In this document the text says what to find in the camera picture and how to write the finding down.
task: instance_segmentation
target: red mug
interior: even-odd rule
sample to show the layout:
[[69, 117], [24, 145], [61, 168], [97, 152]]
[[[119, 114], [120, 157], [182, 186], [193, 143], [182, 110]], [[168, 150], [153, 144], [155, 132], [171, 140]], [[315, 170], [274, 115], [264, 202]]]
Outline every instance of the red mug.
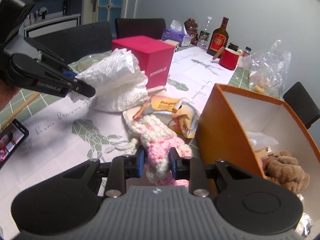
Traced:
[[237, 66], [238, 59], [239, 54], [236, 51], [226, 48], [221, 54], [219, 64], [227, 69], [234, 70]]

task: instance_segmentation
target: metal screw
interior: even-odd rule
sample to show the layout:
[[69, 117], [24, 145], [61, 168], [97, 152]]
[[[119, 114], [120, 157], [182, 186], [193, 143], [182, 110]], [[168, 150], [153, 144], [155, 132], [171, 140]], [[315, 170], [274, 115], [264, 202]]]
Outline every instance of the metal screw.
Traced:
[[193, 192], [193, 195], [195, 195], [197, 197], [207, 197], [207, 196], [209, 196], [209, 191], [207, 191], [206, 189], [203, 189], [203, 188], [199, 188]]
[[109, 189], [106, 191], [106, 196], [111, 198], [117, 198], [121, 196], [121, 192], [117, 189]]

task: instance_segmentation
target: chair backrest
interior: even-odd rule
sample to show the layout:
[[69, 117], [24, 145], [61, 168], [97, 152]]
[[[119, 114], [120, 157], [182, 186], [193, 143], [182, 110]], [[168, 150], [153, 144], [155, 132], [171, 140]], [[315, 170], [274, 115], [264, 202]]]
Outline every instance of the chair backrest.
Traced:
[[309, 129], [320, 118], [320, 110], [300, 82], [295, 83], [284, 95], [284, 101], [295, 111]]
[[112, 44], [111, 29], [107, 21], [80, 25], [34, 39], [62, 57], [67, 64], [88, 54], [111, 50]]
[[165, 30], [164, 19], [122, 19], [116, 18], [117, 38], [144, 35], [154, 39], [161, 39]]

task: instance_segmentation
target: brown glass bottle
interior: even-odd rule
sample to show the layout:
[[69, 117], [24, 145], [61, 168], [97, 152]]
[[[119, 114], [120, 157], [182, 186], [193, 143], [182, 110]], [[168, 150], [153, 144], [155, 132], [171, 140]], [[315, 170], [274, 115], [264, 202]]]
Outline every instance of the brown glass bottle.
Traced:
[[224, 17], [220, 28], [215, 29], [212, 33], [212, 38], [207, 51], [212, 56], [214, 56], [222, 46], [226, 47], [228, 43], [229, 34], [226, 30], [228, 20], [228, 18]]

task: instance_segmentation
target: small jar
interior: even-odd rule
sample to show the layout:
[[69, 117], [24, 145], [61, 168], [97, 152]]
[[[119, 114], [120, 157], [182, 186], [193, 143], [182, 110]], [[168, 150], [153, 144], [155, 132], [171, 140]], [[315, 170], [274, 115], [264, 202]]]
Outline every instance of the small jar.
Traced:
[[251, 53], [251, 49], [249, 47], [245, 47], [245, 50], [242, 53], [242, 57], [248, 56]]
[[236, 44], [234, 44], [232, 42], [229, 43], [228, 49], [232, 49], [234, 51], [238, 51], [238, 48], [239, 48], [238, 45], [236, 45]]

